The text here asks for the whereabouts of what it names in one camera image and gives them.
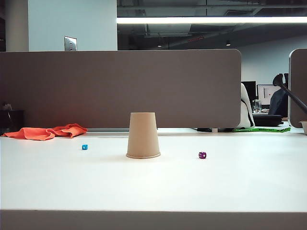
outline die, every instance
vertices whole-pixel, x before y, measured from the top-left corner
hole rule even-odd
[[[207,154],[205,152],[199,152],[198,156],[201,159],[205,159],[207,157]]]
[[[82,145],[82,150],[87,150],[87,145]]]

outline orange cloth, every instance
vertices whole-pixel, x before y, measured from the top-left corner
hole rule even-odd
[[[30,139],[30,140],[48,140],[55,136],[73,138],[77,135],[86,133],[87,129],[78,124],[68,124],[54,128],[21,128],[18,132],[3,134],[3,137]]]

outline white wall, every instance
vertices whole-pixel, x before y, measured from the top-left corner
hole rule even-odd
[[[298,48],[307,48],[307,36],[237,47],[242,53],[242,80],[272,84],[278,73],[289,72],[289,55]]]
[[[117,50],[115,0],[28,0],[29,51],[64,50],[64,36],[78,50]]]
[[[6,0],[7,51],[117,50],[114,0]]]
[[[6,51],[28,51],[28,2],[27,0],[5,1]]]

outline monitor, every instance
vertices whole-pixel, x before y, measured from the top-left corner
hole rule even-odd
[[[279,89],[279,86],[273,86],[270,84],[257,85],[258,99],[261,100],[261,104],[270,105],[273,94]]]
[[[256,81],[242,81],[242,83],[248,92],[249,102],[252,104],[252,101],[256,99]]]

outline light switch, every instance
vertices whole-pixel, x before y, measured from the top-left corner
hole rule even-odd
[[[65,51],[77,51],[77,38],[64,36]]]

